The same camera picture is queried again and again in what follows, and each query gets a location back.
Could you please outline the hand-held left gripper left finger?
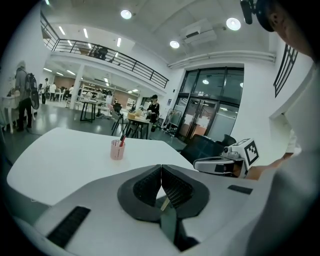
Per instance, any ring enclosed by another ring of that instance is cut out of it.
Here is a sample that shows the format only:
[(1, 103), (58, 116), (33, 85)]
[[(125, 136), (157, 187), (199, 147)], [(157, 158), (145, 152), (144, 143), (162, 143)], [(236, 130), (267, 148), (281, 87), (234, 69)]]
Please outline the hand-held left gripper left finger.
[(158, 220), (133, 218), (132, 210), (148, 216), (161, 187), (161, 166), (150, 165), (87, 183), (68, 195), (35, 223), (35, 229), (59, 253), (72, 256), (177, 256)]

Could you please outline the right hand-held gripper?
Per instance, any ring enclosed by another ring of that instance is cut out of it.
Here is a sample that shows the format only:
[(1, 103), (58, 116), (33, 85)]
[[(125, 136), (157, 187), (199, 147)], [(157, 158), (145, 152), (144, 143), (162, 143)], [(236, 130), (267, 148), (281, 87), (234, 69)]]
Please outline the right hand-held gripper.
[(238, 176), (245, 178), (249, 169), (259, 159), (253, 138), (245, 138), (226, 146), (222, 156), (200, 158), (193, 162), (199, 172), (216, 176)]

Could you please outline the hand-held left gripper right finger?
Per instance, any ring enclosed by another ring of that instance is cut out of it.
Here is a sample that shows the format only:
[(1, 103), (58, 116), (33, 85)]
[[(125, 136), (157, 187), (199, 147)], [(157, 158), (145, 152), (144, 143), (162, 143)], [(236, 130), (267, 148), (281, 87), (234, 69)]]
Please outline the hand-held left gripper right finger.
[(164, 164), (161, 185), (169, 201), (161, 214), (161, 231), (185, 251), (237, 217), (256, 182)]

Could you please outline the pink plastic cup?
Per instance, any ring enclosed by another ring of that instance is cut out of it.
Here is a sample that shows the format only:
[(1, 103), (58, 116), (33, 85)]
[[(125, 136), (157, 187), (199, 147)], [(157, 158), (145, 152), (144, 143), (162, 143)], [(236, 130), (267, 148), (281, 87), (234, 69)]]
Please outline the pink plastic cup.
[(115, 161), (123, 159), (125, 151), (125, 143), (122, 140), (116, 139), (111, 142), (110, 158)]

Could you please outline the person's right forearm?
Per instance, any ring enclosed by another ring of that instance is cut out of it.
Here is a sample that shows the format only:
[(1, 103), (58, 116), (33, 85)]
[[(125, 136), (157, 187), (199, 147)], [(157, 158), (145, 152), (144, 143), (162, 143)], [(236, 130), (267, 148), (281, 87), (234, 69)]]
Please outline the person's right forearm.
[(278, 167), (282, 162), (289, 159), (292, 155), (293, 153), (286, 152), (281, 158), (275, 160), (269, 165), (252, 166), (245, 178), (249, 180), (258, 180), (264, 171)]

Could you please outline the black mesh office chair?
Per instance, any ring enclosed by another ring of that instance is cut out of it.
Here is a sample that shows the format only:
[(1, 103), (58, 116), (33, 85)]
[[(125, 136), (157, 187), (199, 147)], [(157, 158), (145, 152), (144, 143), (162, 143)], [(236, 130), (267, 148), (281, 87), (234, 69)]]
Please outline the black mesh office chair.
[(224, 148), (230, 146), (237, 141), (225, 134), (222, 141), (214, 141), (213, 139), (195, 134), (189, 143), (179, 150), (180, 154), (191, 164), (198, 159), (218, 157), (224, 151)]

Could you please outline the glass double door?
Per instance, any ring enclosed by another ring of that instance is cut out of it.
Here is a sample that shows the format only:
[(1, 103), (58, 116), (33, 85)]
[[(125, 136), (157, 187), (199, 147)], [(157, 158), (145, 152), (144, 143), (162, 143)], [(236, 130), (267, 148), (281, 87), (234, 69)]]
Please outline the glass double door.
[(240, 108), (244, 71), (227, 66), (187, 71), (174, 105), (180, 112), (175, 137), (188, 143), (194, 135), (215, 141), (230, 135)]

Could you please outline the clothes rack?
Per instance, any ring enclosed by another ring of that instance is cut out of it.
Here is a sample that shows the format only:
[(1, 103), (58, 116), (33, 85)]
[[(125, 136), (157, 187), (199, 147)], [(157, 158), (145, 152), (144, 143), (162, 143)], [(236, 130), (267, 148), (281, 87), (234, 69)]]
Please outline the clothes rack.
[(174, 135), (178, 129), (181, 116), (182, 112), (180, 110), (170, 108), (163, 123), (163, 129), (167, 133)]

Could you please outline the person's white shirt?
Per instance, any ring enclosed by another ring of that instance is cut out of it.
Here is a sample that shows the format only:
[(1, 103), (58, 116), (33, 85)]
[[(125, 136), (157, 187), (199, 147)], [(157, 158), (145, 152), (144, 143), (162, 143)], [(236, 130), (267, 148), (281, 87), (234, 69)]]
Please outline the person's white shirt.
[(245, 256), (320, 256), (320, 63), (287, 119), (301, 152), (275, 171)]

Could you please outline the wooden table with black legs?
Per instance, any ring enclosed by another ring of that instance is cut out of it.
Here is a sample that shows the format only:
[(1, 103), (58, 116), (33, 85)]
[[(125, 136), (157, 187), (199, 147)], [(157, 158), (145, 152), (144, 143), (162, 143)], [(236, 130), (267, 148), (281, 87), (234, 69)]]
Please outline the wooden table with black legs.
[(137, 139), (139, 133), (140, 139), (149, 139), (152, 123), (150, 123), (148, 119), (145, 119), (141, 116), (136, 116), (135, 119), (128, 119), (128, 117), (126, 117), (126, 120), (127, 126), (125, 129), (125, 136), (127, 138), (131, 137)]

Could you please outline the black high table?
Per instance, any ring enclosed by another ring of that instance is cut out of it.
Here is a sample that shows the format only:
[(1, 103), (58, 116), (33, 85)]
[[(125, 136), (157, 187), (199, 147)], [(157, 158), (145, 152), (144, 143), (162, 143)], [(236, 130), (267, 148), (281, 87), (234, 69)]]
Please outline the black high table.
[[(80, 121), (92, 123), (96, 119), (96, 105), (98, 102), (96, 100), (91, 99), (83, 100), (82, 102), (83, 106), (81, 110)], [(89, 105), (91, 105), (91, 114), (90, 117), (86, 117)]]

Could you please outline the black window grille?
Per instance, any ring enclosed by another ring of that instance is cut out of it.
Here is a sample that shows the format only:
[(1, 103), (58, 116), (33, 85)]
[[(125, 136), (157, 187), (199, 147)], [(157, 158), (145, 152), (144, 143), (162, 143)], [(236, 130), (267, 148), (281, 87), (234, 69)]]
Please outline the black window grille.
[(298, 52), (288, 44), (285, 44), (280, 67), (273, 83), (275, 97), (278, 96), (285, 85), (296, 62), (297, 56)]

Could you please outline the black balcony railing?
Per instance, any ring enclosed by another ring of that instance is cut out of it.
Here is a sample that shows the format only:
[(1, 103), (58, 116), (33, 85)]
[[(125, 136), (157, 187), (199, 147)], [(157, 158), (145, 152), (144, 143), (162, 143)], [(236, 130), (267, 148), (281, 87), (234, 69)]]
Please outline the black balcony railing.
[(163, 89), (169, 82), (169, 79), (153, 68), (122, 52), (91, 42), (60, 38), (43, 13), (40, 14), (40, 25), (44, 45), (52, 52), (77, 54), (102, 60), (147, 79)]

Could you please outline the ceiling air conditioner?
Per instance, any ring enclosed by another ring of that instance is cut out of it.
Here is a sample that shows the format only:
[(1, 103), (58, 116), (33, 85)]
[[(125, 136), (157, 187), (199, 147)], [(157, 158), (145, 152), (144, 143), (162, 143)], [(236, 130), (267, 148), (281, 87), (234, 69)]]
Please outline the ceiling air conditioner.
[(180, 37), (188, 46), (197, 46), (217, 40), (217, 34), (207, 19), (201, 19), (182, 28)]

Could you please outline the white wall pipes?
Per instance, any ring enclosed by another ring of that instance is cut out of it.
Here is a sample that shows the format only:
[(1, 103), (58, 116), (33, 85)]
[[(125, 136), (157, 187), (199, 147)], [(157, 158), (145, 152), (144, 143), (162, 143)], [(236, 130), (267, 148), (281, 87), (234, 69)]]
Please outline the white wall pipes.
[(250, 51), (250, 50), (230, 50), (216, 51), (196, 56), (187, 57), (167, 65), (168, 68), (185, 67), (188, 64), (204, 61), (262, 61), (275, 63), (276, 54), (270, 52)]

